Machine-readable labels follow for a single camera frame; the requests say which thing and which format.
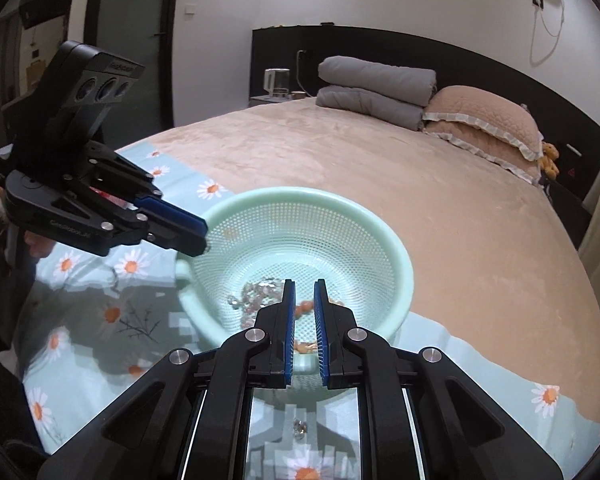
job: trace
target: headboard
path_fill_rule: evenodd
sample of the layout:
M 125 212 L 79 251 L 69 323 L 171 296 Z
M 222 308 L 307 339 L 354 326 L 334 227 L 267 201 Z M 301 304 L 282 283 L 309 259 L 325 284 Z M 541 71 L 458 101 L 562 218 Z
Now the headboard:
M 254 30 L 251 48 L 250 96 L 264 93 L 266 68 L 291 69 L 291 89 L 299 90 L 299 50 L 306 51 L 299 57 L 300 82 L 312 95 L 326 86 L 318 78 L 317 67 L 329 56 L 430 68 L 438 74 L 438 88 L 475 86 L 526 104 L 545 140 L 560 150 L 558 181 L 580 199 L 584 199 L 600 170 L 600 126 L 595 121 L 535 79 L 470 50 L 411 34 L 330 24 Z

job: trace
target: mint green basket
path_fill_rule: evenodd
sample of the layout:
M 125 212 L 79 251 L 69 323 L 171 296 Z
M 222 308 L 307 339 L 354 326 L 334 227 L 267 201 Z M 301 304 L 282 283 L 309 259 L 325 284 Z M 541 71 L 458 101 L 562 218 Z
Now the mint green basket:
M 198 335 L 214 347 L 240 332 L 240 311 L 227 297 L 247 282 L 296 282 L 296 300 L 312 300 L 323 278 L 330 298 L 356 322 L 391 342 L 413 295 L 413 267 L 400 238 L 371 211 L 343 197 L 301 187 L 241 193 L 205 215 L 209 250 L 178 254 L 180 303 Z M 313 342 L 314 316 L 296 320 L 296 340 Z M 316 354 L 294 356 L 292 388 L 321 388 Z

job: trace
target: teddy bear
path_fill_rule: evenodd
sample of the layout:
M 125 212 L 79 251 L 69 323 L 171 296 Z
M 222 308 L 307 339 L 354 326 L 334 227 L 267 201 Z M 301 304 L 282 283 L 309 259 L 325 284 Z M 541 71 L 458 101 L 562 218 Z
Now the teddy bear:
M 549 144 L 548 142 L 543 142 L 542 153 L 543 155 L 538 161 L 540 164 L 540 169 L 544 171 L 544 174 L 548 178 L 555 180 L 560 174 L 560 170 L 558 170 L 558 166 L 555 165 L 554 160 L 558 159 L 560 152 L 554 145 Z

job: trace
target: basket rim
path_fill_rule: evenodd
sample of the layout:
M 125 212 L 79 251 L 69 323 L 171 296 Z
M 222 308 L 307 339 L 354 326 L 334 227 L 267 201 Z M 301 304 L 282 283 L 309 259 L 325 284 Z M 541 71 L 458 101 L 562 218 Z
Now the basket rim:
M 385 319 L 374 332 L 390 340 L 400 329 L 411 308 L 413 299 L 413 266 L 399 236 L 379 216 L 360 204 L 328 191 L 310 187 L 265 187 L 233 195 L 208 209 L 203 215 L 209 231 L 245 208 L 272 203 L 306 203 L 323 206 L 341 213 L 368 231 L 386 251 L 395 275 L 395 292 L 391 308 Z M 222 327 L 202 308 L 197 308 L 200 300 L 193 287 L 190 257 L 178 253 L 176 258 L 176 281 L 178 296 L 190 321 L 209 342 L 220 346 L 232 334 Z

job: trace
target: black robotic claw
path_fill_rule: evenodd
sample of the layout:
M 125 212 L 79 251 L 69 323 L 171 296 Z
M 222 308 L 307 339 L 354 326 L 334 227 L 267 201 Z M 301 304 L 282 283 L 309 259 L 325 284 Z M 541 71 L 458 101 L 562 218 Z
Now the black robotic claw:
M 12 144 L 0 149 L 0 186 L 18 228 L 106 256 L 118 245 L 148 240 L 199 256 L 206 222 L 161 200 L 153 175 L 91 140 L 108 110 L 143 67 L 92 46 L 67 41 L 37 88 L 3 109 Z M 122 199 L 124 209 L 96 192 Z M 8 258 L 22 256 L 10 235 Z
M 287 280 L 282 302 L 219 349 L 170 352 L 54 453 L 38 480 L 242 480 L 253 388 L 290 383 L 294 291 Z M 323 280 L 314 310 L 328 388 L 358 389 L 362 480 L 562 479 L 440 350 L 392 348 L 330 303 Z

